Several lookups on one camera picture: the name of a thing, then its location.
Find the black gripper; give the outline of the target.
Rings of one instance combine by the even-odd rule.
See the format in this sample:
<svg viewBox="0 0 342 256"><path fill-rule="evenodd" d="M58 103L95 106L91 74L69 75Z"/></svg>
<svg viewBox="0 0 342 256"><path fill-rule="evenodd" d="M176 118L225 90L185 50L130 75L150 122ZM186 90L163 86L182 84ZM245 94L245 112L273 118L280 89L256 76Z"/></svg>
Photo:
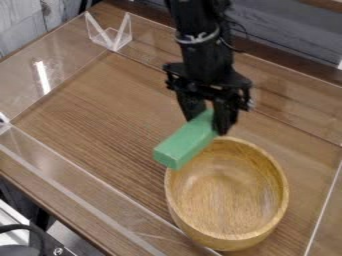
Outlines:
<svg viewBox="0 0 342 256"><path fill-rule="evenodd" d="M234 49L220 36L197 44L182 44L184 61L168 63L168 86L177 92L178 103L188 121L214 102L213 127L225 136L238 121L240 110L249 111L253 82L233 67Z"/></svg>

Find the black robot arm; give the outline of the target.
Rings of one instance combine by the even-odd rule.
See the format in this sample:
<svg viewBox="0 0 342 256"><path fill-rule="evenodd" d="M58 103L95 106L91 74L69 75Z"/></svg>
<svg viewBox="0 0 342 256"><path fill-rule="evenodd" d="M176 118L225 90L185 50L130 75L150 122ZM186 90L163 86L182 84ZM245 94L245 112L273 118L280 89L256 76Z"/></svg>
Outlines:
<svg viewBox="0 0 342 256"><path fill-rule="evenodd" d="M252 109L253 81L234 69L232 25L226 16L230 0L165 0L176 23L176 41L182 61L163 65L168 88L177 93L188 120L206 111L212 103L212 129L220 135Z"/></svg>

